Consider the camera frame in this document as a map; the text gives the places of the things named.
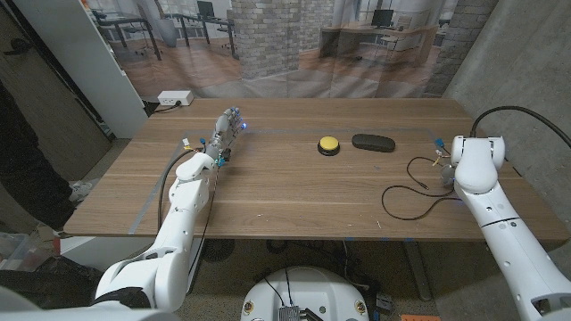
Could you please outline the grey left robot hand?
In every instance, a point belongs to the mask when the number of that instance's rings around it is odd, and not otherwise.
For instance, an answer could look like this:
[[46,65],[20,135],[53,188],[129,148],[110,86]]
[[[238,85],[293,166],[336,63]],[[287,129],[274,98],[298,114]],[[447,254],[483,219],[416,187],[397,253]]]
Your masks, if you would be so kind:
[[231,147],[237,136],[246,128],[247,124],[243,122],[237,107],[233,106],[226,109],[217,119],[215,129],[204,152],[221,167],[230,160]]

